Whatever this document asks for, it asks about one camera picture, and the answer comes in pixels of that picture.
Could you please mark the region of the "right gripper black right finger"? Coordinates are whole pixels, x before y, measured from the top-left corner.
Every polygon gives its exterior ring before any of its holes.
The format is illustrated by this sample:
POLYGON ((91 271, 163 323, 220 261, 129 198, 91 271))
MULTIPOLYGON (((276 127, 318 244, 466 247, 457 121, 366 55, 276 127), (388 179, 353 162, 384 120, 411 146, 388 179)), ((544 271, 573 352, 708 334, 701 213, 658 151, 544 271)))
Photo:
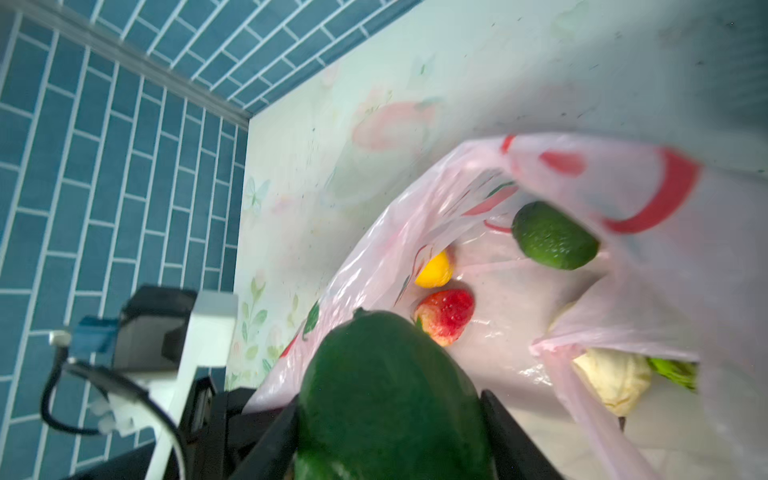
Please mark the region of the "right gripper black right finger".
POLYGON ((564 479, 492 391, 480 403, 498 479, 564 479))

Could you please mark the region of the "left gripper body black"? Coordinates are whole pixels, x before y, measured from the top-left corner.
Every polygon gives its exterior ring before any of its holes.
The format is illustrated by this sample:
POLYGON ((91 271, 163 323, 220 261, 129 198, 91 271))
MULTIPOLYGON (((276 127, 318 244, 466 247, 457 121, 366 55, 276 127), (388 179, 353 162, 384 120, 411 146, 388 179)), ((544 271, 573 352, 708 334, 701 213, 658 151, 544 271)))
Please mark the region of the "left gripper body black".
MULTIPOLYGON (((189 479, 280 479, 277 465, 252 455, 263 443, 280 408, 245 413, 245 403, 254 391, 238 388, 215 394, 208 402, 202 426, 192 429, 191 412, 184 413, 182 429, 188 440, 189 479)), ((143 479, 155 443, 139 447, 104 463, 88 466, 72 479, 143 479)))

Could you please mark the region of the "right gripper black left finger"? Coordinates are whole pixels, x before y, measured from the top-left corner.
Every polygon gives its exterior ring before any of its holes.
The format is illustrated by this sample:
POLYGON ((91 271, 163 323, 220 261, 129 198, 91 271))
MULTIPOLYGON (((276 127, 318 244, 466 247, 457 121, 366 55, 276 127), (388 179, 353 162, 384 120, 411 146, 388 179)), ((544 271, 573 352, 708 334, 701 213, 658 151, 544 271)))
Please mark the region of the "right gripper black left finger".
POLYGON ((299 439, 298 396, 280 412, 261 439, 237 466, 230 478, 283 479, 299 439))

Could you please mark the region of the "green pepper fruit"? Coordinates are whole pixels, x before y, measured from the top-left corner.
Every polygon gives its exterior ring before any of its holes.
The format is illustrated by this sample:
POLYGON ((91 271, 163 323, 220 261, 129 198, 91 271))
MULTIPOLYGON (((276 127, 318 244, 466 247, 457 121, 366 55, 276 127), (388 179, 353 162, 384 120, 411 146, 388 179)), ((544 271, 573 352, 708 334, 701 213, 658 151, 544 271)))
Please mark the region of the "green pepper fruit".
POLYGON ((408 320, 358 309, 298 395, 298 479, 492 479, 475 386, 408 320))

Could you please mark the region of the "pale peach fruit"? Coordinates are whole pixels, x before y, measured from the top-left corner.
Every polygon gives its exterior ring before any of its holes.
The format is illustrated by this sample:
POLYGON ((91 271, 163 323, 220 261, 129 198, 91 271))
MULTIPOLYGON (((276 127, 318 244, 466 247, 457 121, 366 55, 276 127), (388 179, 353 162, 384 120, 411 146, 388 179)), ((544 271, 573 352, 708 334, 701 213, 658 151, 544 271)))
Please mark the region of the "pale peach fruit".
POLYGON ((572 364, 616 417, 626 417, 651 384, 652 370, 639 354, 588 348, 572 364))

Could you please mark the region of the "pink plastic bag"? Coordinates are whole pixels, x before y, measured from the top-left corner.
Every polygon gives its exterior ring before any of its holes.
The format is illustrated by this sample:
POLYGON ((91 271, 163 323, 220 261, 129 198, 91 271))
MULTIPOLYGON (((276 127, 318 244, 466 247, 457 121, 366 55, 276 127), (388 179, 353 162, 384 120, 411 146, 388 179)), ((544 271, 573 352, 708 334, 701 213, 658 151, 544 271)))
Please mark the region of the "pink plastic bag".
POLYGON ((466 142, 397 197, 334 275, 248 402, 285 405, 356 309, 408 315, 452 248, 475 295, 449 347, 572 477, 767 475, 767 182, 660 146, 583 135, 466 142), (600 242, 576 270, 527 258, 517 212, 543 201, 600 242), (603 348, 699 365, 696 393, 657 385, 621 431, 572 361, 603 348))

